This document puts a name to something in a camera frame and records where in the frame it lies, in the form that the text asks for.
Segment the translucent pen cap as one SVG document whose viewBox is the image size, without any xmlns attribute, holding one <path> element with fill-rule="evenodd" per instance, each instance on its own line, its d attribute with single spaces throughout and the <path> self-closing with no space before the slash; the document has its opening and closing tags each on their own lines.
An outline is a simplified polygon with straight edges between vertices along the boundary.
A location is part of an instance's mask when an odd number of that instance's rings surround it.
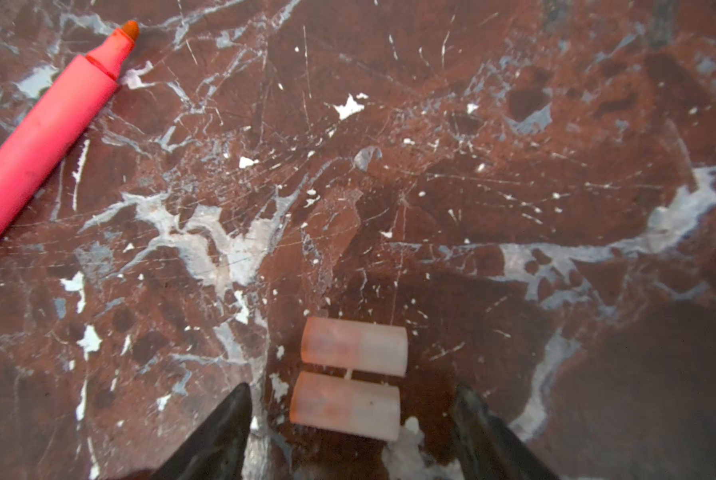
<svg viewBox="0 0 716 480">
<path fill-rule="evenodd" d="M 308 364 L 404 377 L 408 368 L 405 328 L 370 322 L 309 317 L 301 340 Z"/>
<path fill-rule="evenodd" d="M 302 372 L 289 418 L 297 425 L 394 442 L 400 432 L 400 391 L 394 386 Z"/>
</svg>

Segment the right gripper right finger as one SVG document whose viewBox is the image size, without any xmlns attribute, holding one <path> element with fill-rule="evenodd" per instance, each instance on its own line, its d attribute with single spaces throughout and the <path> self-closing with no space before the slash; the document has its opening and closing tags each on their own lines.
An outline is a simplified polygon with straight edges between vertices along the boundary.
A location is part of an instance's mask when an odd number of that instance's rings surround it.
<svg viewBox="0 0 716 480">
<path fill-rule="evenodd" d="M 465 384 L 456 387 L 452 422 L 465 479 L 559 479 Z"/>
</svg>

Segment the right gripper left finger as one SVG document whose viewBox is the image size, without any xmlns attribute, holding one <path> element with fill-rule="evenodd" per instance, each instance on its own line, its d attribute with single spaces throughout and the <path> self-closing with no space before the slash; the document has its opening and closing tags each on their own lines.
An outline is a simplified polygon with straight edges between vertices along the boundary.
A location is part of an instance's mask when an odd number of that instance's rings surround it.
<svg viewBox="0 0 716 480">
<path fill-rule="evenodd" d="M 241 479 L 252 409 L 250 386 L 242 382 L 150 478 Z"/>
</svg>

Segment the pink highlighter pair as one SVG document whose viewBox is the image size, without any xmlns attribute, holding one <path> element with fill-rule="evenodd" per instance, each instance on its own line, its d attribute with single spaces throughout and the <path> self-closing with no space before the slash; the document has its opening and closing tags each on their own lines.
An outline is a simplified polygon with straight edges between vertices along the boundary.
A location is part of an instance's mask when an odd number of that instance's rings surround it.
<svg viewBox="0 0 716 480">
<path fill-rule="evenodd" d="M 0 147 L 0 237 L 118 88 L 140 34 L 128 21 L 77 56 Z"/>
</svg>

